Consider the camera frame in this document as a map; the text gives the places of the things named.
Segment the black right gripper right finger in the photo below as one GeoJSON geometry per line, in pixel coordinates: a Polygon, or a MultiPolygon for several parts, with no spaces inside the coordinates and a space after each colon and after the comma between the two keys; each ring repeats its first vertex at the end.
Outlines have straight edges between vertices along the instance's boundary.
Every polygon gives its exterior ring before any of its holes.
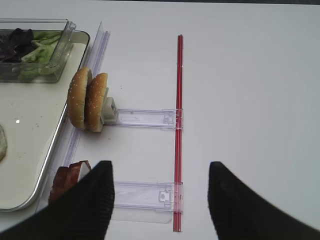
{"type": "Polygon", "coordinates": [[[319,230],[281,211],[222,162],[208,174],[208,208],[220,240],[318,240],[319,230]]]}

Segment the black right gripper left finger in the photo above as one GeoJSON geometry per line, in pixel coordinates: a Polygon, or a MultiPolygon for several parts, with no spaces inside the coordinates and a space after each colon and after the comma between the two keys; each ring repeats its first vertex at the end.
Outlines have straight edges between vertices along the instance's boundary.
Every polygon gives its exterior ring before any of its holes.
{"type": "Polygon", "coordinates": [[[115,202],[113,165],[100,161],[52,204],[1,232],[2,240],[103,240],[115,202]]]}

